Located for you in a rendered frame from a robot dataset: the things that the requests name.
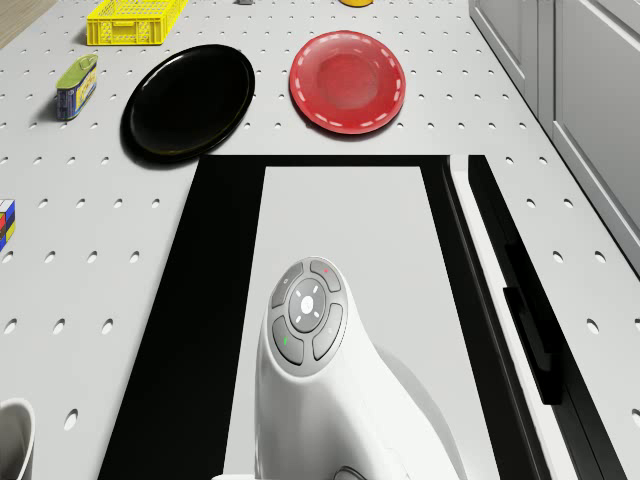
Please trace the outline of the yellow basket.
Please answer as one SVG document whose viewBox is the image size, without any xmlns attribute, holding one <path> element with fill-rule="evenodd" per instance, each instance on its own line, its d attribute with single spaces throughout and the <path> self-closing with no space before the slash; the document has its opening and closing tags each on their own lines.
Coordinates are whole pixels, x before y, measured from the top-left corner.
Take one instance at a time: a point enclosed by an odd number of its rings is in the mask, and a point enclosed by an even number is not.
<svg viewBox="0 0 640 480">
<path fill-rule="evenodd" d="M 87 17 L 88 45 L 160 45 L 188 0 L 103 0 Z"/>
</svg>

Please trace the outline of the black mug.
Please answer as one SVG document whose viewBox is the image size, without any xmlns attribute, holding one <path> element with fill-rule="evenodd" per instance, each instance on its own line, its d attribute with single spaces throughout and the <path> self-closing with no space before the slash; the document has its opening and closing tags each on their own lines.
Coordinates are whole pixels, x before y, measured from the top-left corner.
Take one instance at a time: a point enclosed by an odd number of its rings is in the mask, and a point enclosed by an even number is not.
<svg viewBox="0 0 640 480">
<path fill-rule="evenodd" d="M 0 480 L 31 480 L 35 415 L 22 398 L 0 402 Z"/>
</svg>

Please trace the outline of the black stove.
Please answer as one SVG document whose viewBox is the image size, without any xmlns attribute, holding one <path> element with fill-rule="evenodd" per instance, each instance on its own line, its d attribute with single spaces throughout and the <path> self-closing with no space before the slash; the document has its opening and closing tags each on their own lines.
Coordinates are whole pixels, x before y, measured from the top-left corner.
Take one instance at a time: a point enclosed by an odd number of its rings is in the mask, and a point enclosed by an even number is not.
<svg viewBox="0 0 640 480">
<path fill-rule="evenodd" d="M 640 279 L 577 188 L 484 155 L 202 157 L 98 480 L 254 469 L 274 290 L 323 257 L 403 364 L 467 480 L 640 480 Z"/>
</svg>

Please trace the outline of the puzzle cube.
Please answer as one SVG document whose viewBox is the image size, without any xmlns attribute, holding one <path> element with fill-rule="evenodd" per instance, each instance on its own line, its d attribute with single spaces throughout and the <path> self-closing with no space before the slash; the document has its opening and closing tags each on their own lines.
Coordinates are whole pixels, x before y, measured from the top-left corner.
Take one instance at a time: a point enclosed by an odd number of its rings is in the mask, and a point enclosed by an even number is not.
<svg viewBox="0 0 640 480">
<path fill-rule="evenodd" d="M 0 251 L 15 231 L 15 200 L 0 200 Z"/>
</svg>

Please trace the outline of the red plate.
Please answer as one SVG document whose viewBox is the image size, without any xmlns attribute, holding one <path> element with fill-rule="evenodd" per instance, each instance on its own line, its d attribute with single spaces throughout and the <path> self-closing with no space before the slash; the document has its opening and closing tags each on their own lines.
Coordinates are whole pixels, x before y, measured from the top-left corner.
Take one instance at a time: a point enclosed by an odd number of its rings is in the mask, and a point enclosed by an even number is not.
<svg viewBox="0 0 640 480">
<path fill-rule="evenodd" d="M 318 35 L 299 49 L 289 89 L 314 124 L 339 134 L 366 134 L 399 113 L 406 77 L 389 47 L 364 33 L 340 30 Z"/>
</svg>

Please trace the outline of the black plate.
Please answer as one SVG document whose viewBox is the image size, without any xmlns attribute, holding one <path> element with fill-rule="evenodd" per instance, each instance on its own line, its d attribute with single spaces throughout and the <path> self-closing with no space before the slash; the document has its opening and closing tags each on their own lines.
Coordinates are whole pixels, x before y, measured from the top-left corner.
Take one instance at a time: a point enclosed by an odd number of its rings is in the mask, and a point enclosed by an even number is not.
<svg viewBox="0 0 640 480">
<path fill-rule="evenodd" d="M 253 100 L 255 74 L 238 49 L 206 44 L 153 67 L 123 110 L 120 138 L 134 160 L 164 167 L 224 142 Z"/>
</svg>

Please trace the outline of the white cabinet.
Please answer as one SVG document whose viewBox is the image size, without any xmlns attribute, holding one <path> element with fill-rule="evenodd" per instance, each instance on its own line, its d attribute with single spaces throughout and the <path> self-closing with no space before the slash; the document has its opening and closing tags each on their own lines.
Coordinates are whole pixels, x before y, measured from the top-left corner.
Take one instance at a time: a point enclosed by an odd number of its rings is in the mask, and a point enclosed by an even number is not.
<svg viewBox="0 0 640 480">
<path fill-rule="evenodd" d="M 469 15 L 640 276 L 640 0 L 468 0 Z"/>
</svg>

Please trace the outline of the flat-sided can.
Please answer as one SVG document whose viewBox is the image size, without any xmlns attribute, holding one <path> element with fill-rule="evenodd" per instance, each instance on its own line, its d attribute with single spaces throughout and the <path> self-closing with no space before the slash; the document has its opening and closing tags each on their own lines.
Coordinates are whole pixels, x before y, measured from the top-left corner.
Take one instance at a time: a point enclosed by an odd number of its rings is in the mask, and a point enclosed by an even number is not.
<svg viewBox="0 0 640 480">
<path fill-rule="evenodd" d="M 56 117 L 67 121 L 75 118 L 96 88 L 97 54 L 77 58 L 56 83 Z"/>
</svg>

